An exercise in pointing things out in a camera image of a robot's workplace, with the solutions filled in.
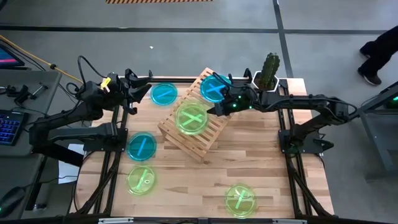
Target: cactus plant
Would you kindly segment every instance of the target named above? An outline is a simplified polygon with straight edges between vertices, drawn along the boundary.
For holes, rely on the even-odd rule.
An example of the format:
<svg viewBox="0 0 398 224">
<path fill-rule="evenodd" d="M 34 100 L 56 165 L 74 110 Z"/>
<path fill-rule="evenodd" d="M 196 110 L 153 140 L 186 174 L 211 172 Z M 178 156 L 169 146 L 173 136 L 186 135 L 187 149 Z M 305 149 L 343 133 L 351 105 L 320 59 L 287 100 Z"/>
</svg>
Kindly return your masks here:
<svg viewBox="0 0 398 224">
<path fill-rule="evenodd" d="M 262 90 L 273 90 L 274 89 L 274 77 L 276 71 L 278 71 L 280 65 L 279 56 L 276 53 L 269 53 L 267 55 L 266 61 L 262 66 L 260 78 L 259 78 L 259 88 Z"/>
</svg>

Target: blue line marking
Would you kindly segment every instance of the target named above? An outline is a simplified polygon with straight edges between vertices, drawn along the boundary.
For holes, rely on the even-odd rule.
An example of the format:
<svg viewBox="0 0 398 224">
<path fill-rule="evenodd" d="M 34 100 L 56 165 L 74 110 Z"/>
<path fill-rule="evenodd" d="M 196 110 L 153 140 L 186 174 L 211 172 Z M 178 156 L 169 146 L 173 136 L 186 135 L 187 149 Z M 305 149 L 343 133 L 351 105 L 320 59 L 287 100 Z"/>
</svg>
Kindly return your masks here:
<svg viewBox="0 0 398 224">
<path fill-rule="evenodd" d="M 211 88 L 208 89 L 208 90 L 206 90 L 207 93 L 208 93 L 208 92 L 211 92 L 211 91 L 216 91 L 220 96 L 223 96 L 223 95 L 220 93 L 220 89 L 224 88 L 224 87 L 225 87 L 224 85 L 220 85 L 220 86 L 218 86 L 218 87 L 215 87 L 215 86 L 213 86 L 213 84 L 209 83 L 209 86 L 210 86 Z"/>
<path fill-rule="evenodd" d="M 142 143 L 141 143 L 141 146 L 139 147 L 137 156 L 139 156 L 139 155 L 141 154 L 142 149 L 144 148 L 144 144 L 145 144 L 146 141 L 147 141 L 147 138 L 144 138 L 144 140 L 143 140 Z"/>
<path fill-rule="evenodd" d="M 162 98 L 163 96 L 165 96 L 165 95 L 167 95 L 167 94 L 169 94 L 169 93 L 172 93 L 173 92 L 173 90 L 169 90 L 169 91 L 167 91 L 167 92 L 165 92 L 165 93 L 162 93 L 162 94 L 160 94 L 160 95 L 157 95 L 157 97 L 160 99 L 160 98 Z"/>
</svg>

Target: black pants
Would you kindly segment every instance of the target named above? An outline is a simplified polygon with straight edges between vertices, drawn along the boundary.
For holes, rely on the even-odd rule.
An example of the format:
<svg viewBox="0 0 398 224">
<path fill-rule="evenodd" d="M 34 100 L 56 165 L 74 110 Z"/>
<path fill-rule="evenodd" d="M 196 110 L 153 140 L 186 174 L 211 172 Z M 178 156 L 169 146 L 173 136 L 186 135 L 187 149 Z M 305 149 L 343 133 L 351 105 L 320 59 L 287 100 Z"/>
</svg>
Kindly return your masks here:
<svg viewBox="0 0 398 224">
<path fill-rule="evenodd" d="M 366 43 L 361 51 L 370 58 L 360 66 L 359 70 L 369 77 L 377 75 L 377 71 L 398 51 L 398 26 L 383 33 L 375 41 Z"/>
</svg>

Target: white paper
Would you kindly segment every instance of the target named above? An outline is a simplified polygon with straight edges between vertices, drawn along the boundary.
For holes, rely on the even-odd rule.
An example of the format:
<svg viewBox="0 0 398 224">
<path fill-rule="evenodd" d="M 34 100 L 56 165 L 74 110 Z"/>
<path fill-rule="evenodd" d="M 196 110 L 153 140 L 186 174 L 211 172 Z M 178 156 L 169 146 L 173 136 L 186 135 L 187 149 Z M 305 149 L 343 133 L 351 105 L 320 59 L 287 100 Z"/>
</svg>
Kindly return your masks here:
<svg viewBox="0 0 398 224">
<path fill-rule="evenodd" d="M 75 151 L 77 153 L 80 154 L 84 154 L 83 151 L 83 146 L 82 144 L 69 144 L 68 149 Z M 59 161 L 58 162 L 58 168 L 59 168 L 59 178 L 65 177 L 65 176 L 77 176 L 79 173 L 79 167 L 71 165 L 71 164 L 67 164 L 64 162 Z M 62 178 L 62 179 L 58 179 L 58 183 L 59 184 L 64 184 L 64 183 L 69 183 L 69 182 L 73 182 L 76 181 L 77 177 L 66 177 L 66 178 Z"/>
</svg>

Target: computer screen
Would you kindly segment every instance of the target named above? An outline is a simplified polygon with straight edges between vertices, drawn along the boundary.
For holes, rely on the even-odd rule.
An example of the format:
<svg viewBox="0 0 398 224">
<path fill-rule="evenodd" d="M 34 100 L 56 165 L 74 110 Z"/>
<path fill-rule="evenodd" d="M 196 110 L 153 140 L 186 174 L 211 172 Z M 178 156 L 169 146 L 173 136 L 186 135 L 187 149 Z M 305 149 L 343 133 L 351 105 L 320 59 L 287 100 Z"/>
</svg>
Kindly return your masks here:
<svg viewBox="0 0 398 224">
<path fill-rule="evenodd" d="M 25 63 L 17 58 L 5 46 L 0 45 L 0 68 L 23 66 Z"/>
</svg>

